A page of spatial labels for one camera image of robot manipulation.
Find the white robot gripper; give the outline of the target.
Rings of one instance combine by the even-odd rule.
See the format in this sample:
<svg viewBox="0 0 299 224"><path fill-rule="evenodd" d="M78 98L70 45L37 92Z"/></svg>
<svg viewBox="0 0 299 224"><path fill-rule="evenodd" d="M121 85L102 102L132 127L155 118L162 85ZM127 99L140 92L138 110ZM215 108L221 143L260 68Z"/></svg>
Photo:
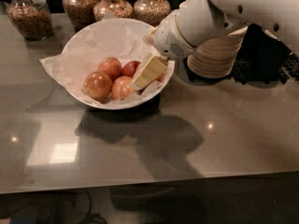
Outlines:
<svg viewBox="0 0 299 224"><path fill-rule="evenodd" d="M178 10L174 10L143 41L169 60L185 59L196 51L183 37L178 27ZM167 70L168 61L162 56L147 54L136 68L131 87L140 91Z"/></svg>

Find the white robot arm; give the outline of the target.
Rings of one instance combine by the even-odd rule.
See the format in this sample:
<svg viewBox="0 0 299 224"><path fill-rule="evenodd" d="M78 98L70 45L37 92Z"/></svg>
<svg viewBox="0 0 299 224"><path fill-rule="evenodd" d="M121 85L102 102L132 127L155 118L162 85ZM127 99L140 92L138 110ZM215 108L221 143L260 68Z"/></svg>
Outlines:
<svg viewBox="0 0 299 224"><path fill-rule="evenodd" d="M145 56L131 86L142 90L164 72L154 68L156 57L184 59L209 39L252 23L299 53L299 0L186 0L144 37L156 51Z"/></svg>

